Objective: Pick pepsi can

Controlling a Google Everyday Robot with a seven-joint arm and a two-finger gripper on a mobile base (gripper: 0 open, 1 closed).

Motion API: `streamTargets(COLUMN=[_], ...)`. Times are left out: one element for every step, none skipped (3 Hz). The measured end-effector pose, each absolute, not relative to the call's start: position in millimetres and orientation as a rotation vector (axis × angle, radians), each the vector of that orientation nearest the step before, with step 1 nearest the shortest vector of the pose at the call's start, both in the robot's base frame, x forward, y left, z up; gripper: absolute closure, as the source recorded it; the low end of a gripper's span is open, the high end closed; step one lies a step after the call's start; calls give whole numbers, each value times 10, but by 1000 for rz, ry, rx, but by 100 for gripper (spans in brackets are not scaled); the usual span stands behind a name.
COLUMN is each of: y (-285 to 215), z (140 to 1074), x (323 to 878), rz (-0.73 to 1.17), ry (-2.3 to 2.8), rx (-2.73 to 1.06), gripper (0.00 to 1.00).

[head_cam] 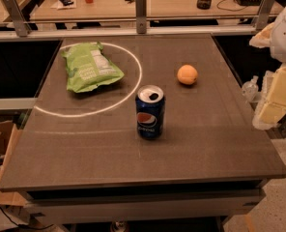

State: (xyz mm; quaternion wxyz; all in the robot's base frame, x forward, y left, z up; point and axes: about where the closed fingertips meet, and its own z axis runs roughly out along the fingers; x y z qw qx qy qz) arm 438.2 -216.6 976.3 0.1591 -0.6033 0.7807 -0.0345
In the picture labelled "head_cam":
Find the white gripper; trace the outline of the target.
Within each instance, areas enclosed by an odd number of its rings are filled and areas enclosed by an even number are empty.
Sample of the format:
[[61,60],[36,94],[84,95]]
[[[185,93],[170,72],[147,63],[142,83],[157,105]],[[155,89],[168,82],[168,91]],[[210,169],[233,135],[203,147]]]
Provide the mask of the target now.
[[[286,7],[275,22],[253,36],[249,44],[257,48],[270,47],[271,57],[286,63]],[[282,64],[275,72],[268,72],[264,77],[261,99],[256,106],[252,125],[257,130],[276,128],[285,115],[286,64]]]

